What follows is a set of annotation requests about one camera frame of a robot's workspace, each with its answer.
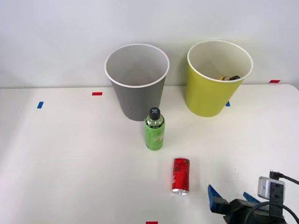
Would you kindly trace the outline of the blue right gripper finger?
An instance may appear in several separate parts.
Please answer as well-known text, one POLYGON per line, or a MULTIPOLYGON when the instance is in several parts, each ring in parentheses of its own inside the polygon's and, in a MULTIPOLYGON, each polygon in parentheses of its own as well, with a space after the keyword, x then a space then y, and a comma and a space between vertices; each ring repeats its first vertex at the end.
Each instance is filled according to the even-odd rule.
POLYGON ((248 194, 247 192, 243 193, 243 197, 249 202, 252 203, 254 205, 260 204, 260 201, 257 200, 256 198, 254 198, 253 196, 251 196, 250 194, 248 194))
POLYGON ((229 213, 229 202, 223 199, 210 184, 208 185, 208 198, 210 211, 212 213, 229 213))

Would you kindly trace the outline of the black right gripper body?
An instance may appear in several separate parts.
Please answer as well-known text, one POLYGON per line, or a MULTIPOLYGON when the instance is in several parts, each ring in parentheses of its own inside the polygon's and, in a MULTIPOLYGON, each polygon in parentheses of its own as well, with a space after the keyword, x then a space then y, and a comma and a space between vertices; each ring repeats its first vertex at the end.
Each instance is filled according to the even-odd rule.
POLYGON ((235 199, 225 203, 221 207, 221 211, 227 224, 285 224, 283 216, 270 215, 269 205, 259 207, 245 220, 257 205, 259 203, 235 199))

